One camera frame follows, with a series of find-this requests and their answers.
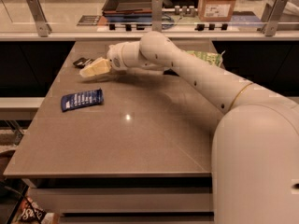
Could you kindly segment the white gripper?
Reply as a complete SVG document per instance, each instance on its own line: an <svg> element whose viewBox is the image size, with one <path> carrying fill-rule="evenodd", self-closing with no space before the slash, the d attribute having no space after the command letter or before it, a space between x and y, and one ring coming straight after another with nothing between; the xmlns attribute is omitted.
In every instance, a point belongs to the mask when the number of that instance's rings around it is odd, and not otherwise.
<svg viewBox="0 0 299 224"><path fill-rule="evenodd" d="M107 52L107 59L102 57L96 59L90 64L86 65L79 71L82 77L94 77L108 73L111 70L111 66L116 71L127 70L122 58L122 49L124 43L110 45Z"/></svg>

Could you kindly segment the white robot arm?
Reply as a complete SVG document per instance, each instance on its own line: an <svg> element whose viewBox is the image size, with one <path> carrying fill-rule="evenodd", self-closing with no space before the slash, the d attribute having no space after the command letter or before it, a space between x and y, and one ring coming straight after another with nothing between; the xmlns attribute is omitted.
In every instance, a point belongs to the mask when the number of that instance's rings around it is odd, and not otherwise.
<svg viewBox="0 0 299 224"><path fill-rule="evenodd" d="M178 48L159 32L110 46L82 77L167 67L223 114L211 154L215 224L299 224L299 104Z"/></svg>

